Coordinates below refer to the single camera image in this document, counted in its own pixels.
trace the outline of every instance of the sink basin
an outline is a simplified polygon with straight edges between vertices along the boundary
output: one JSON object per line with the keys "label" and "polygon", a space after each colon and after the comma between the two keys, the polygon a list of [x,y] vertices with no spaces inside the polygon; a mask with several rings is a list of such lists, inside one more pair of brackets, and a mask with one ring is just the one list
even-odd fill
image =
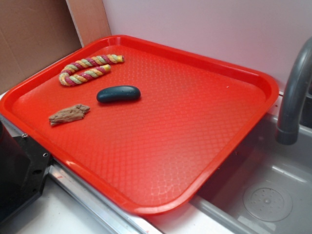
{"label": "sink basin", "polygon": [[267,114],[191,201],[234,233],[312,233],[312,130],[285,146],[276,122]]}

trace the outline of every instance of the colorful rope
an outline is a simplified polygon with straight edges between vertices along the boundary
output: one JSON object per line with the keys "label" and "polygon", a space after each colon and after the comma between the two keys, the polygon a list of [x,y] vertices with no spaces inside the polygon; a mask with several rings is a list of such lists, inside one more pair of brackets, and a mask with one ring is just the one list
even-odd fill
{"label": "colorful rope", "polygon": [[[65,86],[83,84],[84,82],[108,73],[111,70],[111,66],[109,64],[119,62],[124,62],[124,57],[122,55],[100,55],[92,58],[81,59],[66,65],[61,71],[58,79],[60,83]],[[79,70],[93,66],[96,67],[80,74],[74,74]]]}

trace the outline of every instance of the tray rim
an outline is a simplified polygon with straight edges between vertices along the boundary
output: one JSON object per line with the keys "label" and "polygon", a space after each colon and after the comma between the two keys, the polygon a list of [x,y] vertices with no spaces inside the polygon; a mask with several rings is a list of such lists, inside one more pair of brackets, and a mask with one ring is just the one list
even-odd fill
{"label": "tray rim", "polygon": [[[213,70],[213,72],[216,72],[221,75],[225,75],[228,77],[233,78],[235,74],[240,74],[241,79],[243,82],[246,82],[244,77],[252,77],[253,79],[250,80],[250,84],[253,84],[259,88],[266,86],[269,87],[270,90],[267,90],[265,93],[266,96],[266,102],[259,108],[256,113],[253,115],[252,118],[249,119],[249,121],[236,133],[235,137],[239,137],[242,141],[242,139],[251,131],[251,129],[261,120],[261,118],[265,115],[265,113],[269,110],[269,108],[274,104],[276,101],[279,89],[277,86],[277,83],[275,80],[260,71],[256,71],[250,68],[242,67],[239,65],[235,65],[232,63],[220,61],[214,58],[205,57],[202,55],[186,52],[183,50],[175,49],[169,46],[157,44],[154,42],[134,38],[131,36],[125,36],[125,35],[116,35],[116,36],[109,36],[105,38],[98,39],[86,47],[83,47],[76,52],[64,57],[63,59],[57,61],[56,63],[48,66],[47,68],[43,69],[42,71],[38,72],[37,74],[31,76],[27,80],[21,82],[11,90],[9,90],[0,100],[0,113],[6,117],[9,121],[11,121],[14,125],[16,125],[18,128],[20,128],[22,131],[26,132],[30,136],[32,136],[36,141],[38,141],[40,144],[42,144],[44,147],[50,148],[50,144],[45,139],[42,134],[39,134],[32,130],[30,126],[25,124],[20,118],[15,116],[13,113],[10,112],[10,104],[14,103],[18,98],[29,92],[30,90],[34,89],[35,87],[41,85],[43,82],[49,80],[51,77],[44,76],[45,73],[52,72],[53,70],[58,71],[56,67],[64,67],[68,63],[72,62],[73,60],[78,60],[80,58],[84,58],[84,56],[88,56],[90,54],[90,49],[96,49],[96,48],[102,48],[103,44],[106,44],[108,46],[110,45],[125,45],[129,44],[130,42],[139,43],[140,45],[144,44],[145,51],[149,51],[153,53],[154,55],[161,56],[161,53],[163,51],[170,50],[170,53],[172,54],[171,59],[176,58],[176,56],[187,56],[193,59],[193,62],[189,63],[189,60],[187,62],[188,65],[202,68],[204,65],[209,65],[206,69]],[[220,152],[224,155],[229,155],[232,150],[239,144],[240,142],[230,142],[227,144]],[[62,149],[53,149],[51,151],[53,154],[62,154],[67,155],[66,151]],[[212,160],[212,162],[205,168],[205,170],[198,175],[198,177],[195,179],[195,183],[192,183],[180,196],[178,196],[176,199],[167,202],[166,204],[160,205],[160,206],[142,206],[139,204],[136,204],[134,202],[130,202],[129,200],[125,200],[124,194],[119,192],[114,188],[114,196],[109,196],[110,199],[112,199],[117,204],[121,204],[120,206],[132,213],[136,213],[139,215],[150,215],[150,214],[159,214],[166,211],[169,211],[173,208],[176,208],[184,203],[186,203],[191,197],[195,194],[194,191],[197,191],[200,188],[200,185],[202,185],[208,178],[213,174],[213,171],[216,170],[215,165],[220,165],[220,158],[218,158],[217,162],[214,162],[216,159]],[[88,175],[91,175],[91,173],[85,169],[81,169],[79,166],[75,165],[66,165],[70,168],[74,173],[78,174],[80,177],[86,177]],[[101,182],[100,179],[98,180],[92,180],[91,183],[94,187],[106,187],[107,185]]]}

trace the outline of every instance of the wooden chip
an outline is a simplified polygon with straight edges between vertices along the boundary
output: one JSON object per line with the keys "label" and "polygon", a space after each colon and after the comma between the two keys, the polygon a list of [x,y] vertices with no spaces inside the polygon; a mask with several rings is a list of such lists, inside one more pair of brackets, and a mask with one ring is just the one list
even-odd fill
{"label": "wooden chip", "polygon": [[90,110],[90,107],[78,104],[63,110],[58,111],[49,117],[51,126],[72,122],[84,118],[84,115]]}

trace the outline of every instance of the drain cover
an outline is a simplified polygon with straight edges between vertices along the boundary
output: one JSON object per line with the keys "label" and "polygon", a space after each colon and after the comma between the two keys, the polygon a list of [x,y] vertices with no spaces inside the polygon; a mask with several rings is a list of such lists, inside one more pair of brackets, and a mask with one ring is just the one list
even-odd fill
{"label": "drain cover", "polygon": [[290,195],[268,182],[249,187],[244,193],[244,205],[252,216],[267,222],[286,218],[293,208]]}

